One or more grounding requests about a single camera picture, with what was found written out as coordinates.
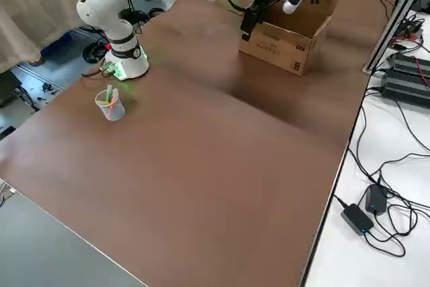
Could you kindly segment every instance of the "clear plastic cup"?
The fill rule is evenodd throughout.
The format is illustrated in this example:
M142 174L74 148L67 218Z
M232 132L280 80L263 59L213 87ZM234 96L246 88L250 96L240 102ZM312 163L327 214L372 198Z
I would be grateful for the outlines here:
M110 121L119 120L126 113L126 109L121 103L119 94L115 101L111 102L110 104L106 104L106 91L107 90L103 90L95 96L95 104L97 104L102 110L106 119Z

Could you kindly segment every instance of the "curtain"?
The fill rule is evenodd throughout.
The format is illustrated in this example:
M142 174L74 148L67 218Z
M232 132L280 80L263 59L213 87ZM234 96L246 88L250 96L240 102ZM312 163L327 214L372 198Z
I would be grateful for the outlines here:
M65 32L82 26L78 0L0 0L0 73L40 51Z

